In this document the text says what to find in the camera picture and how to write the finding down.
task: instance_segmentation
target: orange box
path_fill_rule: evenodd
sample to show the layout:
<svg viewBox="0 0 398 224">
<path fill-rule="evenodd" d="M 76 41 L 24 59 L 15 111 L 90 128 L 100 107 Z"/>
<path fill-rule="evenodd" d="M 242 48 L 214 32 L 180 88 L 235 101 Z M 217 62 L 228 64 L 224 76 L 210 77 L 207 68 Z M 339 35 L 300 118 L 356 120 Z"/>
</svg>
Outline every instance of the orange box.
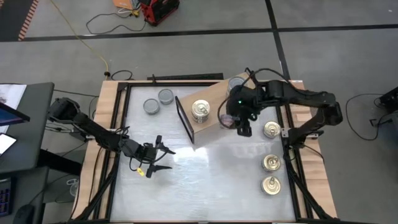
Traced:
<svg viewBox="0 0 398 224">
<path fill-rule="evenodd" d="M 123 7 L 132 10 L 131 0 L 112 0 L 116 7 Z"/>
</svg>

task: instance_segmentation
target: yellow cable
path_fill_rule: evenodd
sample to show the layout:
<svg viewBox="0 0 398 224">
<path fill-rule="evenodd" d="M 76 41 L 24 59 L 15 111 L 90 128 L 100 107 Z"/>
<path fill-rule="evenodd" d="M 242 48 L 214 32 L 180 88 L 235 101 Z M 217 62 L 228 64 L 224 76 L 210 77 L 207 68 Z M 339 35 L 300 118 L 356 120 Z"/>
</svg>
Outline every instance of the yellow cable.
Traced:
<svg viewBox="0 0 398 224">
<path fill-rule="evenodd" d="M 54 7 L 58 10 L 58 12 L 61 14 L 61 16 L 63 17 L 63 19 L 67 22 L 67 24 L 69 25 L 69 28 L 72 30 L 73 34 L 75 35 L 75 37 L 80 40 L 86 47 L 88 47 L 91 52 L 95 55 L 97 55 L 104 63 L 105 63 L 105 67 L 106 67 L 106 72 L 109 72 L 109 66 L 108 63 L 106 62 L 106 60 L 104 59 L 104 57 L 102 57 L 102 55 L 100 53 L 98 53 L 96 50 L 92 49 L 89 45 L 86 44 L 86 42 L 84 42 L 75 32 L 75 30 L 73 29 L 73 27 L 70 25 L 68 19 L 62 14 L 61 10 L 58 8 L 58 6 L 52 1 L 50 0 L 51 3 L 54 5 Z"/>
</svg>

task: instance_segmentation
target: metal clamp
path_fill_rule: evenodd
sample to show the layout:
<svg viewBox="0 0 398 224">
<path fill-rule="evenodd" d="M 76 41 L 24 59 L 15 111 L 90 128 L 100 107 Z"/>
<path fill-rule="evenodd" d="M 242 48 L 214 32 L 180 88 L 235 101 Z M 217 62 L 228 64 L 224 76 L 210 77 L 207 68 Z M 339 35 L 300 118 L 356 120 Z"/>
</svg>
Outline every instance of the metal clamp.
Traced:
<svg viewBox="0 0 398 224">
<path fill-rule="evenodd" d="M 289 137 L 289 130 L 290 130 L 290 128 L 281 128 L 280 129 L 280 134 L 282 135 L 282 138 L 288 138 Z M 309 134 L 307 136 L 307 138 L 310 138 L 310 139 L 313 139 L 313 140 L 318 139 L 318 137 L 319 137 L 318 133 L 312 133 L 312 134 Z"/>
</svg>

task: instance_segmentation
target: concrete floor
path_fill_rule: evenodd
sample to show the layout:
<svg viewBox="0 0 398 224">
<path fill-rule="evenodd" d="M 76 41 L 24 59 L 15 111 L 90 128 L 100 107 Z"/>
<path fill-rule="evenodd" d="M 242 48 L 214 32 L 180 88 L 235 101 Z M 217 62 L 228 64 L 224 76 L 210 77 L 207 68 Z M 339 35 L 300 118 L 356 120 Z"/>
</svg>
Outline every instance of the concrete floor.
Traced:
<svg viewBox="0 0 398 224">
<path fill-rule="evenodd" d="M 109 0 L 55 0 L 79 35 L 85 23 L 99 13 L 114 12 Z M 356 26 L 398 21 L 394 0 L 278 0 L 272 1 L 278 27 Z M 101 32 L 117 24 L 141 27 L 133 17 L 120 21 L 101 18 L 90 26 Z M 182 0 L 180 9 L 158 27 L 143 32 L 270 28 L 263 0 Z M 127 33 L 123 28 L 115 33 Z M 72 35 L 49 0 L 41 0 L 27 37 Z M 291 79 L 303 80 L 311 90 L 334 93 L 342 110 L 348 98 L 360 93 L 385 93 L 397 86 L 398 29 L 280 33 Z M 152 74 L 185 75 L 223 72 L 225 78 L 251 69 L 280 70 L 271 33 L 216 34 L 177 37 L 136 37 L 86 41 L 101 52 L 112 72 L 132 70 L 135 79 Z M 103 63 L 77 40 L 0 43 L 1 82 L 54 82 L 60 90 L 97 95 L 104 80 Z M 262 74 L 260 78 L 275 78 Z M 88 111 L 90 97 L 55 93 L 76 100 Z M 352 101 L 350 120 L 363 136 L 375 129 L 369 119 L 383 111 L 373 96 Z M 388 124 L 375 141 L 363 141 L 346 120 L 325 128 L 320 138 L 326 172 L 338 216 L 343 220 L 396 223 L 398 220 L 398 146 Z M 43 148 L 65 152 L 79 141 L 65 134 L 46 133 Z M 62 221 L 72 203 L 47 204 L 44 223 Z"/>
</svg>

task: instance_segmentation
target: yellow tag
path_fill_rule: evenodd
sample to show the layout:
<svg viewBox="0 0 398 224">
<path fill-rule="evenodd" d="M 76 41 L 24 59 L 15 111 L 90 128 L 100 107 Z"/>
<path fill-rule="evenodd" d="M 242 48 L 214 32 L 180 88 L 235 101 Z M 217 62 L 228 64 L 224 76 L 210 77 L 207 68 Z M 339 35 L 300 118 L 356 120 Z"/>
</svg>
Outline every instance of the yellow tag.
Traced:
<svg viewBox="0 0 398 224">
<path fill-rule="evenodd" d="M 141 175 L 141 176 L 144 176 L 144 175 L 145 175 L 144 171 L 142 171 L 141 168 L 137 168 L 137 172 L 138 172 L 139 175 Z"/>
</svg>

